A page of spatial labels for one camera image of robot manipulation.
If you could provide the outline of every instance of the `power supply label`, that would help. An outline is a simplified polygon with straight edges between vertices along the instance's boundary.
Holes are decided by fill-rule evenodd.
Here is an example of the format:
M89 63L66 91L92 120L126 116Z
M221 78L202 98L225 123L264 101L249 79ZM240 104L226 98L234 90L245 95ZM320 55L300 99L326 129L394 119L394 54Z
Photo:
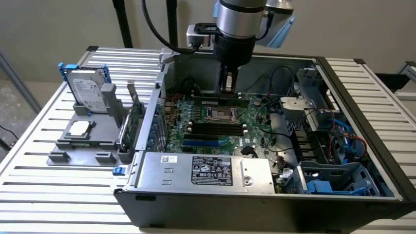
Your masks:
M233 185L232 159L229 157L192 157L192 184Z

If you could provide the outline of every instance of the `white wall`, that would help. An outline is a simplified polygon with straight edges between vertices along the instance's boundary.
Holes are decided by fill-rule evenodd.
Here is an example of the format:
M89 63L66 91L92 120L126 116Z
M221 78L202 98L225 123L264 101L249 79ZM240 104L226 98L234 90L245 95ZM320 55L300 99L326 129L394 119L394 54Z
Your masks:
M168 39L165 0L146 0ZM140 0L126 0L133 45L160 48ZM178 0L180 44L188 24L212 21L214 0ZM293 0L297 16L284 46L257 51L362 58L377 72L416 60L414 0ZM122 46L110 0L0 0L0 45L24 80L60 81L56 64L77 62L88 45Z

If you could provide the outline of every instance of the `metal pole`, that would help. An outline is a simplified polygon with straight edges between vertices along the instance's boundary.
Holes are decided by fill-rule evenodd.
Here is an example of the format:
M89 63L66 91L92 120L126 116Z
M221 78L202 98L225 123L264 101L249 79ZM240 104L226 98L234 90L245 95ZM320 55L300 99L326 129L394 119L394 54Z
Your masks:
M166 0L168 11L168 31L169 31L169 43L173 47L178 47L177 43L177 0Z
M124 47L132 48L129 21L128 21L128 16L125 14L124 0L112 0L112 4L116 9Z
M4 142L4 140L0 138L0 147L9 152L10 151L10 147L8 146L8 144Z
M20 91L21 95L24 96L29 106L32 107L34 113L38 114L41 110L41 106L38 105L38 102L28 89L25 83L20 80L18 76L16 75L12 67L9 66L2 53L0 52L0 67L2 68L5 74L8 75L13 85L16 86L17 90Z

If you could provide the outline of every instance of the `black pole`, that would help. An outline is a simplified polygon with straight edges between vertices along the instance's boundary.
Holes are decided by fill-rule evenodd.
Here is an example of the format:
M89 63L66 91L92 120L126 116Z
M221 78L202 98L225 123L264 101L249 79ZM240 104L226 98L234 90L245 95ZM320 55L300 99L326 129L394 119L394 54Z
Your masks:
M178 47L177 43L177 0L166 0L168 10L168 31L169 31L169 43L173 47Z
M8 144L4 142L4 140L0 138L0 147L9 152L10 151L10 147L8 146Z
M124 0L112 0L112 4L114 6L116 13L117 13L124 47L132 48L129 21L128 21L128 16L125 14Z

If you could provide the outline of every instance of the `aluminum workbench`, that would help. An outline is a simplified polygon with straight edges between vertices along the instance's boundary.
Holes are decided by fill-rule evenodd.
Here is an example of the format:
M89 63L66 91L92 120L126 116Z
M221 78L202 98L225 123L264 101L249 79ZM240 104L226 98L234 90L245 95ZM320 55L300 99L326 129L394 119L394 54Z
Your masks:
M100 47L84 54L78 65L106 64L117 85L117 98L124 106L130 106L126 81L134 80L138 98L146 104L160 71L158 56L157 50ZM326 60L416 185L416 129L408 121L412 114L365 65L352 59ZM0 164L0 232L224 233L140 230L130 225L112 195L110 167L46 165L48 153L74 113L73 102L64 83ZM353 233L414 234L416 212L398 220L377 220Z

